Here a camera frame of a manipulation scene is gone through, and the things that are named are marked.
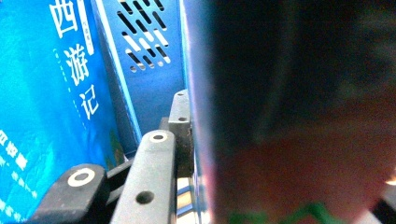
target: red surface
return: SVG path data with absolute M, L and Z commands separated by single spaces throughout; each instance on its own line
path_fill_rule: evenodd
M 396 165 L 396 90 L 354 99 L 204 166 L 213 223 L 231 213 L 272 221 L 321 202 L 350 222 L 373 206 Z

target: ventilation slot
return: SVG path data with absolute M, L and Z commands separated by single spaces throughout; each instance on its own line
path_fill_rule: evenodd
M 132 9 L 128 6 L 128 3 L 125 2 L 125 0 L 120 0 L 120 3 L 122 6 L 125 8 L 125 10 L 129 13 L 129 15 L 132 15 Z
M 152 50 L 152 48 L 149 46 L 148 42 L 146 42 L 145 39 L 140 38 L 140 39 L 139 39 L 139 42 L 140 42 L 140 44 L 143 46 L 143 48 L 145 48 L 145 49 L 148 51 L 148 53 L 149 53 L 152 57 L 155 57 L 154 51 Z
M 133 66 L 131 66 L 130 69 L 131 69 L 131 71 L 132 71 L 133 73 L 135 73 L 135 72 L 137 71 L 137 69 L 136 69 L 135 67 L 133 67 Z
M 146 26 L 140 20 L 137 20 L 136 23 L 139 26 L 140 30 L 143 31 L 143 34 L 146 36 L 146 38 L 150 42 L 154 41 L 154 36 L 152 36 L 152 34 L 149 33 L 148 29 L 146 29 Z
M 168 57 L 168 55 L 166 55 L 165 51 L 163 51 L 163 49 L 159 45 L 156 45 L 155 48 L 158 50 L 158 52 L 160 52 L 161 56 L 163 56 L 163 59 L 166 63 L 171 62 L 171 59 Z
M 143 2 L 149 7 L 149 0 L 143 0 Z
M 163 34 L 161 34 L 159 30 L 154 29 L 154 34 L 160 40 L 161 44 L 163 44 L 165 47 L 168 47 L 168 41 L 166 41 L 165 37 L 163 37 Z
M 158 7 L 161 11 L 164 10 L 163 4 L 161 3 L 160 0 L 154 0 L 154 2 L 155 2 L 155 4 L 157 4 L 157 7 Z
M 148 63 L 150 68 L 154 68 L 154 63 L 148 58 L 148 56 L 143 56 L 143 59 L 146 61 L 146 63 Z
M 132 26 L 132 24 L 126 19 L 126 17 L 122 14 L 122 12 L 118 11 L 117 15 L 119 15 L 120 19 L 125 23 L 125 25 L 129 28 L 129 30 L 132 32 L 132 34 L 136 34 L 137 31 L 136 29 Z
M 140 12 L 142 17 L 146 20 L 148 24 L 151 24 L 151 19 L 149 18 L 148 14 L 143 10 L 143 8 L 140 6 L 140 4 L 136 1 L 134 1 L 134 6 L 137 8 L 137 10 Z
M 146 70 L 146 66 L 143 65 L 137 58 L 136 56 L 134 56 L 134 54 L 132 53 L 132 51 L 130 49 L 125 50 L 125 53 L 128 54 L 129 57 L 132 58 L 132 60 L 134 60 L 134 62 L 137 64 L 137 66 L 142 69 L 142 70 Z
M 166 25 L 163 23 L 163 20 L 161 20 L 160 16 L 158 15 L 157 12 L 152 12 L 152 15 L 154 16 L 155 20 L 160 24 L 161 28 L 163 30 L 166 30 Z
M 124 39 L 126 40 L 126 42 L 128 42 L 128 44 L 131 45 L 131 47 L 134 49 L 134 51 L 139 52 L 140 50 L 142 50 L 142 49 L 136 44 L 136 42 L 134 42 L 134 40 L 133 40 L 126 32 L 122 32 L 122 36 L 124 37 Z

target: green object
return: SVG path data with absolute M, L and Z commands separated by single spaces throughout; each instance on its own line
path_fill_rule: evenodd
M 313 217 L 320 224 L 344 224 L 345 221 L 337 219 L 330 215 L 323 203 L 309 203 L 303 208 L 297 210 L 289 215 L 278 224 L 294 224 L 303 220 L 306 217 Z M 238 214 L 233 213 L 230 216 L 230 224 L 269 224 L 267 222 L 268 216 L 265 213 L 251 213 L 251 214 Z
M 309 203 L 304 206 L 302 209 L 293 213 L 292 215 L 286 217 L 283 221 L 280 221 L 279 224 L 292 224 L 297 223 L 307 216 L 312 216 L 317 220 L 320 224 L 344 224 L 344 221 L 341 221 L 335 217 L 330 215 L 329 211 L 326 209 L 323 203 Z
M 251 224 L 262 224 L 266 223 L 267 215 L 264 213 L 257 214 L 231 214 L 229 223 L 239 224 L 239 223 L 251 223 Z

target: blue metal panel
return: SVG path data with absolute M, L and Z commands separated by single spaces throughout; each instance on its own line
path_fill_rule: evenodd
M 167 117 L 185 87 L 177 0 L 96 0 L 106 47 L 134 119 L 137 140 Z

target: metal bracket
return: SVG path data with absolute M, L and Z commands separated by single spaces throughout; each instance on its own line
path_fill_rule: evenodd
M 175 136 L 143 136 L 111 223 L 175 223 Z
M 168 125 L 169 131 L 176 137 L 177 177 L 191 177 L 193 173 L 193 143 L 190 100 L 187 90 L 175 94 Z
M 100 223 L 109 195 L 105 170 L 81 164 L 65 172 L 49 189 L 27 223 Z

